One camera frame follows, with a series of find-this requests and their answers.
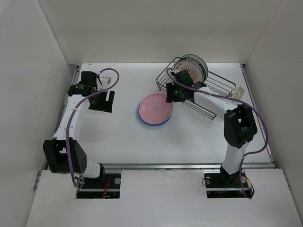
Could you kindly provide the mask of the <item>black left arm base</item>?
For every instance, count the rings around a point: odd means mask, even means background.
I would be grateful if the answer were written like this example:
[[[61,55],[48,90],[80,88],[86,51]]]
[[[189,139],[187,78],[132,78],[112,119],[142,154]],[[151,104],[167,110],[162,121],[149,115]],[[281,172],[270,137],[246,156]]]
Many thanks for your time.
[[[99,178],[85,178],[85,184],[77,192],[77,199],[119,199],[121,173],[106,173]]]

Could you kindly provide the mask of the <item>patterned white plate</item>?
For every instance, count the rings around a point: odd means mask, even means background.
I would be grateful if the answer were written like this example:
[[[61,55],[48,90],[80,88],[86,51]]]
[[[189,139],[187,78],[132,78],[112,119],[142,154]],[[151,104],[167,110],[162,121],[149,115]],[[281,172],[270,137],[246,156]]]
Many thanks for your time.
[[[189,60],[180,60],[174,66],[174,71],[187,70],[194,83],[204,83],[205,78],[200,66]]]

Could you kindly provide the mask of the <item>blue plastic plate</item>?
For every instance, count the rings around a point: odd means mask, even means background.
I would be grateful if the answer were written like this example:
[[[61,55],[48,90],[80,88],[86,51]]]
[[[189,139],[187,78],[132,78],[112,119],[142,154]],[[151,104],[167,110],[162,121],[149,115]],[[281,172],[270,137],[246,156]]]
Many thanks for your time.
[[[149,123],[145,122],[145,121],[141,118],[141,116],[140,116],[140,111],[139,111],[139,110],[140,110],[140,105],[137,106],[137,110],[136,110],[136,116],[137,116],[138,121],[139,121],[140,123],[142,123],[143,125],[148,126],[148,127],[153,127],[153,128],[155,128],[155,127],[161,127],[161,126],[164,125],[167,121],[169,121],[170,118],[171,118],[171,115],[170,115],[166,120],[164,120],[164,121],[162,121],[162,122],[160,122],[160,123],[158,123],[158,124],[149,124]]]

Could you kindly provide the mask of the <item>large patterned plate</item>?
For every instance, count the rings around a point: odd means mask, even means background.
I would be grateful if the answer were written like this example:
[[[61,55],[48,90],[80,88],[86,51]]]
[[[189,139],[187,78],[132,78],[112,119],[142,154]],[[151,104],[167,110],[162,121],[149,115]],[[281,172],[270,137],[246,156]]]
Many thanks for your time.
[[[207,80],[208,78],[208,66],[206,64],[206,62],[199,56],[195,55],[195,54],[186,54],[184,56],[181,57],[181,60],[189,60],[189,61],[193,61],[196,64],[198,64],[203,72],[204,75],[204,81]]]

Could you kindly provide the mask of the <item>pink plastic plate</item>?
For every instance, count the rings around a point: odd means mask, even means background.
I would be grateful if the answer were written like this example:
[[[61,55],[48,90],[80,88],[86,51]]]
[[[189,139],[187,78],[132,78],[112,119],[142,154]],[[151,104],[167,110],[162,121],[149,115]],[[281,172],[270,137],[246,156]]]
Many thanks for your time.
[[[140,116],[149,124],[158,124],[166,120],[173,111],[173,103],[166,102],[166,95],[154,93],[140,103]]]

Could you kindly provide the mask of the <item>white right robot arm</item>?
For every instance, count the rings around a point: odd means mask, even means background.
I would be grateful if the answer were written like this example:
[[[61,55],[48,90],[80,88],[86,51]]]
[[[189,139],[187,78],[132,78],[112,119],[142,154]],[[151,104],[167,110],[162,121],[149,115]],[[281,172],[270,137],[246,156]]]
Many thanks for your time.
[[[243,155],[258,132],[251,107],[245,102],[236,104],[236,99],[219,95],[202,82],[194,83],[187,70],[174,72],[167,69],[167,73],[173,82],[166,84],[166,102],[190,100],[223,120],[228,145],[219,180],[222,185],[231,186],[236,182],[236,174],[241,173]]]

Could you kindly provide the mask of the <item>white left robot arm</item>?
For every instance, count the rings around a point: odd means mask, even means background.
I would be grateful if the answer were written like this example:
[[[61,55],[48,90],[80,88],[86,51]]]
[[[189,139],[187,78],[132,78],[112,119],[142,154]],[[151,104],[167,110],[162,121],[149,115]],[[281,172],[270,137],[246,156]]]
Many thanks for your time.
[[[110,77],[92,71],[83,71],[80,81],[68,90],[67,104],[59,127],[43,150],[52,173],[73,172],[89,178],[99,188],[106,182],[103,166],[89,160],[79,144],[81,125],[88,110],[112,112],[115,93]]]

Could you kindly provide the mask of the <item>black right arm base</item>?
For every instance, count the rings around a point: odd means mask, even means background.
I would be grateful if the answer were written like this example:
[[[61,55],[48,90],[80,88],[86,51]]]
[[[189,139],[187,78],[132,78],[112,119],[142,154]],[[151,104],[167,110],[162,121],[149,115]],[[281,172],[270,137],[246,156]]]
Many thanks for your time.
[[[202,184],[208,199],[249,198],[255,193],[254,187],[245,173],[232,175],[231,179],[221,173],[205,172]]]

